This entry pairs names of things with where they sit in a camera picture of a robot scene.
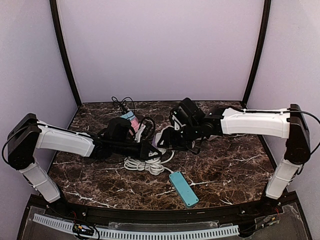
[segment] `teal power strip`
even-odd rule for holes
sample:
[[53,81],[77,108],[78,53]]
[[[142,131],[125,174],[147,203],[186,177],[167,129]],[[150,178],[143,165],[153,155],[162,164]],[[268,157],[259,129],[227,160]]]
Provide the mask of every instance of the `teal power strip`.
[[191,189],[181,172],[176,171],[170,174],[169,179],[187,208],[191,208],[199,202],[197,195]]

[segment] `white cable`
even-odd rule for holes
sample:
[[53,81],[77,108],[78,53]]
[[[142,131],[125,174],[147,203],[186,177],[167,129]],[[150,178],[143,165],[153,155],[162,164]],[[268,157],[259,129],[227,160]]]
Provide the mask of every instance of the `white cable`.
[[124,168],[130,171],[149,171],[152,175],[159,175],[164,170],[168,170],[170,173],[174,173],[171,169],[163,166],[162,164],[165,164],[169,162],[175,155],[175,152],[172,151],[171,156],[165,160],[161,161],[160,157],[146,160],[146,161],[140,161],[136,160],[130,157],[126,157],[124,159]]

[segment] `black cable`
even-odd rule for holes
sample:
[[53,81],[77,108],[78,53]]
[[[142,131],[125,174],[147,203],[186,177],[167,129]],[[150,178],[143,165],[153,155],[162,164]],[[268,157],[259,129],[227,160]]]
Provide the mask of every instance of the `black cable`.
[[[229,106],[229,108],[236,110],[241,113],[248,113],[248,114],[289,114],[289,113],[299,113],[299,114],[306,114],[309,115],[310,117],[314,118],[320,125],[320,119],[317,118],[315,115],[313,115],[310,112],[307,111],[301,111],[301,110],[287,110],[287,111],[261,111],[261,110],[243,110],[240,108],[237,108],[235,106]],[[316,147],[311,151],[310,155],[312,155],[318,148],[320,147],[320,141],[316,145]]]
[[[310,112],[307,112],[307,111],[300,111],[300,110],[289,110],[289,111],[285,111],[283,112],[284,114],[286,113],[300,113],[300,114],[306,114],[306,115],[309,115],[310,117],[314,118],[320,125],[320,119],[317,118],[315,115],[313,115],[312,113]],[[310,153],[310,155],[312,155],[320,146],[320,141],[319,143],[316,145],[316,147],[312,150],[312,152]]]
[[13,139],[17,134],[19,134],[19,133],[22,132],[23,130],[27,129],[28,127],[30,127],[30,126],[37,126],[37,125],[38,125],[38,123],[33,123],[33,124],[29,124],[29,125],[27,125],[27,126],[24,126],[24,127],[20,128],[20,129],[19,129],[18,131],[16,131],[11,137],[9,137],[8,140],[4,143],[4,145],[3,145],[3,147],[2,147],[1,155],[2,155],[3,161],[4,161],[6,164],[10,165],[9,162],[8,162],[8,160],[7,160],[6,157],[5,157],[5,148],[6,148],[6,146],[8,145],[8,143],[11,141],[11,139]]
[[302,171],[303,171],[304,167],[305,167],[305,164],[302,164],[302,167],[300,168],[300,171],[299,171],[299,172],[297,172],[296,174],[297,174],[297,175],[300,175],[300,174],[302,173]]
[[128,113],[128,109],[126,108],[127,106],[127,99],[130,99],[130,101],[132,102],[132,106],[133,106],[133,115],[127,117],[127,119],[132,118],[135,114],[136,114],[136,106],[135,106],[135,102],[133,101],[133,99],[130,96],[126,96],[124,99],[122,99],[121,101],[119,101],[115,96],[111,97],[112,100],[112,104],[115,108],[121,109],[121,113],[124,115],[126,113]]
[[146,140],[150,140],[150,139],[152,138],[153,134],[154,134],[155,131],[156,131],[156,121],[155,121],[152,117],[145,116],[144,118],[142,118],[138,129],[141,128],[142,123],[143,123],[145,120],[148,120],[148,121],[152,122],[152,130],[151,130],[151,132],[148,134],[148,136],[145,138]]
[[245,229],[245,230],[242,230],[240,231],[241,234],[253,234],[255,233],[256,231],[259,231],[260,229],[265,229],[269,226],[271,226],[272,224],[270,224],[272,221],[274,221],[276,219],[276,217],[272,217],[270,220],[268,220],[266,223],[263,223],[263,225],[261,225],[260,227],[254,229],[254,230],[251,230],[251,231],[246,231],[246,230],[249,230],[251,228],[253,228],[254,226],[258,226],[259,223],[261,223],[262,221],[264,221],[267,217],[261,219],[260,221],[258,221],[256,224],[252,225],[251,227]]
[[259,223],[261,223],[262,221],[264,221],[267,217],[265,216],[264,218],[262,218],[261,220],[257,221],[255,224],[253,224],[252,226],[246,228],[245,230],[240,231],[240,233],[243,233],[249,229],[252,229],[254,226],[258,225]]
[[[51,209],[53,212],[55,212],[57,215],[59,215],[59,216],[62,217],[63,219],[68,219],[68,220],[72,220],[72,221],[75,220],[75,219],[72,218],[72,217],[63,216],[62,214],[58,213],[56,210],[54,210],[54,209],[53,209],[52,207],[50,207],[49,205],[47,205],[47,208]],[[97,230],[95,224],[92,225],[92,224],[88,223],[87,221],[81,220],[81,219],[76,219],[75,221],[85,223],[85,224],[87,224],[88,227],[93,227],[93,229],[94,229],[94,230],[96,231],[96,233],[98,234],[97,240],[100,240],[100,232]]]

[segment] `marble tabletop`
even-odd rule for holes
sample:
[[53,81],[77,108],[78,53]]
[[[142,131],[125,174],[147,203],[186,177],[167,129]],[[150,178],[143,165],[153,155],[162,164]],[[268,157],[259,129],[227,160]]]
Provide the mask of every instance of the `marble tabletop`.
[[[136,102],[138,119],[151,117],[156,131],[169,125],[169,111],[174,101]],[[236,101],[198,101],[206,112],[211,107],[240,107]],[[77,112],[70,130],[97,133],[106,128],[120,111],[112,103],[85,103]],[[163,159],[168,158],[168,151]],[[129,171],[124,157],[113,155],[107,160],[93,160],[58,152],[49,171],[71,203],[132,210],[185,209],[172,184],[169,171],[152,175],[148,171]],[[256,135],[235,134],[204,141],[201,152],[176,152],[164,164],[180,171],[199,198],[194,208],[220,207],[258,200],[274,169]]]

